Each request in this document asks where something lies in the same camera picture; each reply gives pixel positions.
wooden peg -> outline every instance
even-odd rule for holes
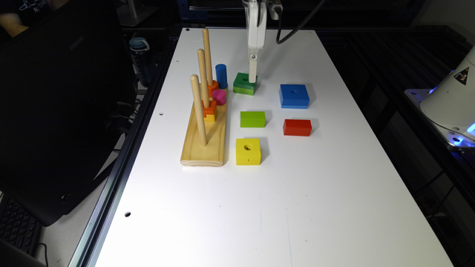
[[[200,82],[198,81],[198,76],[195,74],[191,75],[190,80],[191,89],[193,90],[194,112],[196,113],[200,141],[201,145],[205,146],[208,145],[208,141],[206,140],[205,119],[203,115],[203,106],[201,104]]]
[[[201,96],[203,98],[203,106],[205,108],[209,108],[209,92],[208,84],[206,83],[205,51],[203,49],[198,49],[198,63],[200,64]]]
[[[211,65],[211,50],[209,46],[209,31],[203,29],[203,43],[205,45],[205,57],[206,57],[206,77],[208,78],[208,85],[213,85],[213,70]]]

colored block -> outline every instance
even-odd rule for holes
[[[226,66],[224,64],[216,65],[216,81],[220,89],[228,87],[228,76],[226,72]]]
[[[203,105],[203,115],[205,122],[214,122],[216,120],[216,101],[209,102],[209,108],[205,108]]]
[[[242,128],[264,128],[266,113],[263,111],[241,111],[240,126]]]
[[[249,74],[238,73],[236,75],[235,82],[232,84],[233,91],[235,93],[244,93],[250,96],[254,96],[256,84],[258,83],[258,78],[255,77],[255,79],[255,83],[250,83]]]
[[[284,121],[284,135],[310,136],[312,123],[309,119],[286,119]]]
[[[305,85],[281,85],[279,90],[282,108],[308,108],[309,94]]]
[[[260,165],[259,139],[236,139],[236,165]]]
[[[216,101],[216,105],[226,104],[226,92],[224,90],[216,90],[213,92],[213,101]]]
[[[253,89],[245,89],[245,88],[239,88],[239,87],[232,87],[232,91],[235,93],[242,93],[250,96],[254,96],[254,90]]]
[[[213,92],[215,90],[217,90],[218,88],[218,84],[215,80],[213,80],[213,84],[212,85],[208,85],[208,95],[209,95],[209,98],[212,98],[213,97]]]

blue square block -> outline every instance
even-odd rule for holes
[[[279,90],[282,108],[300,108],[309,107],[310,98],[305,85],[281,85]]]

blue light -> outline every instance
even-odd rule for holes
[[[475,123],[473,123],[472,126],[470,126],[470,127],[467,129],[467,132],[472,133],[474,130],[475,130]]]
[[[462,141],[463,141],[463,138],[460,138],[459,141],[455,141],[453,144],[455,146],[459,146],[462,143]]]

pink block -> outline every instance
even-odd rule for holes
[[[224,90],[214,90],[213,101],[216,101],[216,105],[226,104],[226,92]]]

